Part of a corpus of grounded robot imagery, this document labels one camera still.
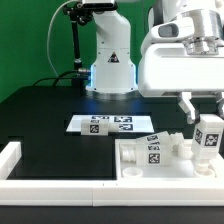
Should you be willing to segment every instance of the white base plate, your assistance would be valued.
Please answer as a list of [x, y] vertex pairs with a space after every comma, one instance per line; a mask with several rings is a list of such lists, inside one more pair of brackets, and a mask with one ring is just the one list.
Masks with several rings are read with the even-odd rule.
[[154, 133], [150, 116], [125, 115], [74, 115], [67, 128], [67, 132], [81, 132], [82, 119], [109, 119], [109, 122], [119, 123], [119, 132]]
[[[116, 155], [117, 155], [116, 170], [117, 170], [118, 179], [124, 179], [122, 171], [125, 168], [133, 167], [133, 168], [141, 169], [143, 171], [143, 176], [141, 177], [141, 179], [143, 178], [143, 179], [150, 180], [150, 178], [160, 178], [160, 179], [193, 178], [195, 180], [194, 164], [193, 164], [194, 160], [193, 159], [192, 160], [191, 159], [182, 159], [182, 158], [178, 157], [177, 151], [172, 152], [172, 163], [170, 166], [152, 165], [152, 166], [144, 166], [143, 167], [143, 166], [137, 166], [136, 163], [134, 163], [134, 162], [121, 161], [119, 145], [122, 143], [124, 143], [126, 145], [127, 144], [131, 145], [132, 142], [133, 142], [132, 139], [125, 139], [125, 140], [117, 139], [116, 140], [116, 143], [115, 143]], [[224, 161], [221, 158], [221, 156], [219, 156], [216, 160], [213, 160], [213, 164], [215, 164], [217, 161], [223, 163], [223, 167], [224, 167]], [[223, 170], [223, 174], [222, 173], [220, 174], [220, 172], [218, 172], [219, 166], [210, 165], [209, 168], [212, 169], [216, 173], [216, 178], [220, 178], [220, 177], [223, 178], [224, 170]]]

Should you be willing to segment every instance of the white plastic piece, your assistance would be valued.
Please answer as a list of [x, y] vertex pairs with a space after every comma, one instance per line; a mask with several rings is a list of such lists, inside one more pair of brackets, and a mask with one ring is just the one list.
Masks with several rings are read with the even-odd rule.
[[122, 161], [135, 162], [137, 166], [169, 166], [172, 162], [170, 145], [136, 143], [135, 148], [131, 147], [120, 145]]
[[192, 152], [197, 160], [215, 159], [219, 152], [224, 121], [213, 114], [200, 115], [200, 123], [195, 126]]
[[198, 57], [187, 55], [181, 43], [151, 45], [139, 64], [139, 92], [144, 97], [164, 92], [223, 92], [223, 60], [224, 48], [219, 48], [219, 55]]
[[175, 134], [169, 135], [167, 131], [136, 139], [136, 143], [145, 143], [149, 145], [157, 144], [157, 145], [174, 146], [174, 145], [181, 144], [183, 142], [184, 142], [184, 137], [182, 133], [175, 133]]
[[108, 135], [109, 132], [119, 132], [118, 123], [110, 123], [108, 119], [83, 119], [81, 135]]
[[137, 138], [136, 143], [156, 144], [156, 145], [171, 145], [171, 138], [167, 131], [153, 135]]
[[137, 90], [136, 67], [130, 59], [131, 26], [116, 11], [94, 13], [97, 58], [91, 67], [87, 91], [125, 94]]
[[127, 178], [136, 178], [136, 177], [142, 177], [143, 171], [136, 167], [127, 167], [123, 169], [123, 176]]
[[0, 180], [6, 180], [21, 158], [21, 143], [10, 142], [0, 153]]
[[204, 173], [198, 173], [196, 170], [194, 171], [194, 177], [199, 177], [199, 178], [214, 178], [215, 177], [215, 172], [212, 169], [207, 169], [206, 172]]
[[195, 170], [200, 174], [205, 174], [208, 171], [209, 160], [196, 160], [195, 161]]
[[191, 151], [192, 140], [184, 140], [184, 143], [178, 145], [178, 157], [184, 160], [192, 159]]

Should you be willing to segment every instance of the black cable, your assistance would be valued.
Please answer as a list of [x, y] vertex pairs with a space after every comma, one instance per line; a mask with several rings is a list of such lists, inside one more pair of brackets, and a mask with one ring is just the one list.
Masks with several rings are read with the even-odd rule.
[[36, 86], [39, 82], [42, 82], [42, 81], [46, 81], [46, 80], [55, 80], [55, 79], [57, 79], [57, 80], [68, 80], [68, 79], [70, 79], [70, 80], [72, 80], [72, 79], [81, 79], [81, 80], [88, 80], [89, 79], [89, 76], [80, 76], [80, 77], [71, 77], [71, 78], [44, 78], [44, 79], [40, 79], [40, 80], [38, 80], [38, 81], [36, 81], [34, 84], [33, 84], [33, 86]]
[[82, 61], [80, 56], [80, 47], [79, 47], [79, 32], [78, 32], [78, 24], [76, 21], [72, 21], [72, 33], [73, 33], [73, 46], [74, 46], [74, 68], [79, 69], [82, 67]]
[[61, 80], [61, 79], [73, 79], [73, 78], [44, 78], [44, 79], [40, 79], [40, 80], [38, 80], [38, 81], [36, 81], [34, 84], [33, 84], [33, 86], [36, 86], [39, 82], [42, 82], [42, 81], [46, 81], [46, 80], [55, 80], [55, 79], [59, 79], [59, 80]]
[[55, 78], [55, 81], [54, 81], [52, 86], [56, 86], [58, 81], [60, 80], [60, 78], [63, 78], [66, 75], [77, 73], [77, 72], [78, 72], [77, 70], [71, 70], [71, 71], [67, 71], [67, 72], [62, 73], [61, 75], [58, 76], [58, 78]]

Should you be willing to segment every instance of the white block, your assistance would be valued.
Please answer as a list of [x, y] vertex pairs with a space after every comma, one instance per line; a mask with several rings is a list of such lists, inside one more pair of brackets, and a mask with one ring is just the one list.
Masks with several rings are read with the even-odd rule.
[[21, 143], [10, 142], [0, 153], [0, 180], [5, 180], [21, 158]]
[[200, 115], [200, 123], [195, 126], [192, 152], [196, 159], [215, 159], [219, 152], [224, 121], [213, 114]]
[[92, 206], [94, 181], [0, 181], [0, 205]]
[[83, 119], [81, 122], [81, 135], [108, 135], [109, 132], [119, 132], [119, 124], [108, 119]]

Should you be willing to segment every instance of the white border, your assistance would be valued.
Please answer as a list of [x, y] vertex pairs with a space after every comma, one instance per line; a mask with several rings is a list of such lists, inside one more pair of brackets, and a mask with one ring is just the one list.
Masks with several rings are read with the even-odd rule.
[[[20, 143], [9, 143], [2, 155], [20, 158]], [[220, 206], [224, 205], [224, 162], [212, 164], [219, 178], [125, 179], [116, 181], [0, 180], [0, 205], [37, 206]]]

